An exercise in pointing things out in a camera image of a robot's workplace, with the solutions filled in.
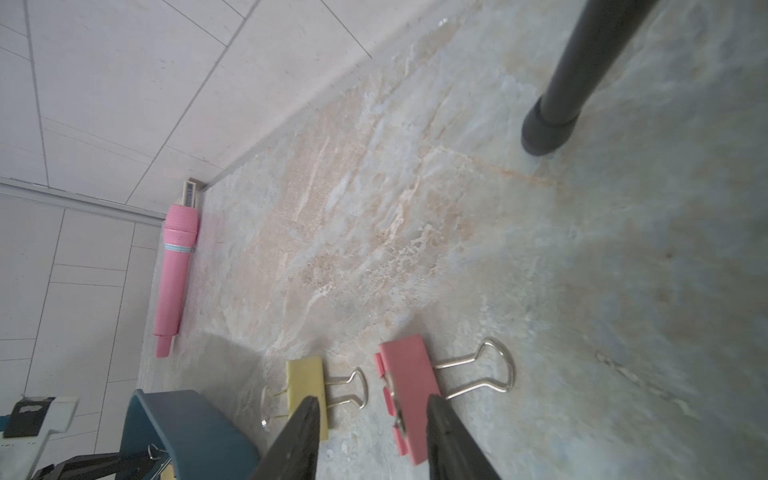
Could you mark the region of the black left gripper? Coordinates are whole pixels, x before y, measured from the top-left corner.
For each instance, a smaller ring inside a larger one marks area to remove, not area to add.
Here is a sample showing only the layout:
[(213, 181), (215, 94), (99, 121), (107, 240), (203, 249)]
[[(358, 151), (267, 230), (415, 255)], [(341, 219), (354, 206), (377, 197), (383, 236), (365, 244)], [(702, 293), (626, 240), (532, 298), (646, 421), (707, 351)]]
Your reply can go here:
[(91, 480), (114, 475), (116, 479), (143, 479), (157, 461), (148, 455), (123, 458), (119, 453), (79, 455), (37, 470), (32, 480)]

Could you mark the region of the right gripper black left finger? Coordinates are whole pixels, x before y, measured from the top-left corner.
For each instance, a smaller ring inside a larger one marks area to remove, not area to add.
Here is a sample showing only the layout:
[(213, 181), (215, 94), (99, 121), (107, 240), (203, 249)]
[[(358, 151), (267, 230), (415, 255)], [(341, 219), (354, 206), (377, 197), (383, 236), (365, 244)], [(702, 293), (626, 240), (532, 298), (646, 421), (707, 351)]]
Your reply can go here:
[(318, 398), (305, 397), (260, 461), (251, 479), (315, 479), (320, 420)]

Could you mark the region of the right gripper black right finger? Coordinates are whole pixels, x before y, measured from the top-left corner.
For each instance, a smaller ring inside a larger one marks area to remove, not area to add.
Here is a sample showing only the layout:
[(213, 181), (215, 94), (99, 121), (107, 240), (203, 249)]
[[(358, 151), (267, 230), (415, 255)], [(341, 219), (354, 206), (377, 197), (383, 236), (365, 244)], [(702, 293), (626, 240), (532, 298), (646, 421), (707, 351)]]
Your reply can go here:
[(431, 480), (500, 480), (449, 402), (438, 395), (428, 400), (426, 438)]

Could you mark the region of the yellow binder clip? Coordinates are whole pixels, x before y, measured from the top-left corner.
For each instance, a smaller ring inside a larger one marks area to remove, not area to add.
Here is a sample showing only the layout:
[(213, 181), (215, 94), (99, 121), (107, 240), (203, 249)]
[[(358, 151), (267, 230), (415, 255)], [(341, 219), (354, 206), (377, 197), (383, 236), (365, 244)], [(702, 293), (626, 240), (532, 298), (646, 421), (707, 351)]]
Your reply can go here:
[[(347, 385), (355, 380), (359, 380), (361, 383), (361, 396), (349, 394), (336, 399), (330, 399), (327, 396), (327, 387)], [(287, 400), (287, 412), (270, 415), (270, 404), (281, 396), (284, 396)], [(367, 379), (359, 367), (355, 368), (346, 377), (326, 377), (323, 359), (320, 356), (288, 360), (286, 362), (286, 382), (284, 388), (280, 391), (271, 391), (269, 386), (265, 386), (262, 389), (259, 403), (262, 429), (269, 432), (271, 425), (276, 420), (289, 419), (305, 397), (316, 397), (319, 402), (319, 440), (324, 442), (329, 438), (328, 410), (347, 404), (354, 404), (358, 409), (364, 409), (369, 401), (369, 388)]]

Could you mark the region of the teal plastic storage box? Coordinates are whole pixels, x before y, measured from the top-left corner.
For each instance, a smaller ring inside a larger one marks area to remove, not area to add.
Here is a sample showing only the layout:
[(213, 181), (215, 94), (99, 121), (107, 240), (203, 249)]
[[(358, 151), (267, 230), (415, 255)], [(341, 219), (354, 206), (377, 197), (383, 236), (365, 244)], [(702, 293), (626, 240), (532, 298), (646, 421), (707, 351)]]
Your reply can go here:
[(170, 456), (179, 479), (248, 479), (260, 462), (255, 445), (194, 390), (133, 392), (119, 454), (147, 455), (151, 445)]

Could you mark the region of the pink binder clip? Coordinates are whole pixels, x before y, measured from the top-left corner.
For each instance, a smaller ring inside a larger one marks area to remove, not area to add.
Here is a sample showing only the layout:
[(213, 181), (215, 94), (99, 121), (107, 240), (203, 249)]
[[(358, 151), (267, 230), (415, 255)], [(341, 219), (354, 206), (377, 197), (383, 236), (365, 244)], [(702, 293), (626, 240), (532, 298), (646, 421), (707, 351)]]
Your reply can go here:
[[(447, 394), (441, 392), (436, 378), (438, 370), (467, 365), (478, 360), (485, 351), (495, 351), (507, 367), (506, 378), (480, 378)], [(423, 337), (414, 334), (379, 345), (375, 354), (379, 377), (389, 415), (394, 419), (393, 434), (398, 453), (410, 458), (414, 465), (428, 459), (427, 407), (431, 396), (451, 400), (480, 388), (499, 393), (510, 391), (515, 383), (516, 366), (507, 347), (487, 337), (475, 352), (440, 362), (433, 361)]]

